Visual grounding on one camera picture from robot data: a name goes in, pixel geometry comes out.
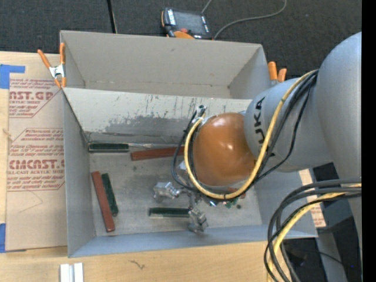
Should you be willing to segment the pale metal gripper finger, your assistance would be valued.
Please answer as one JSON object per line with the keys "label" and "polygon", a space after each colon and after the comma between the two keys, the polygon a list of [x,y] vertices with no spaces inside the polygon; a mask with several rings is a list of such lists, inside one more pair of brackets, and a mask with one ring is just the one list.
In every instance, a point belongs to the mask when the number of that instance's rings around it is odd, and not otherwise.
{"label": "pale metal gripper finger", "polygon": [[172,182],[158,182],[153,187],[153,198],[157,203],[161,203],[164,199],[175,199],[180,196],[182,189],[175,188]]}
{"label": "pale metal gripper finger", "polygon": [[192,232],[205,232],[208,227],[206,215],[203,211],[200,211],[197,207],[192,208],[189,211],[189,217],[191,219],[188,229]]}

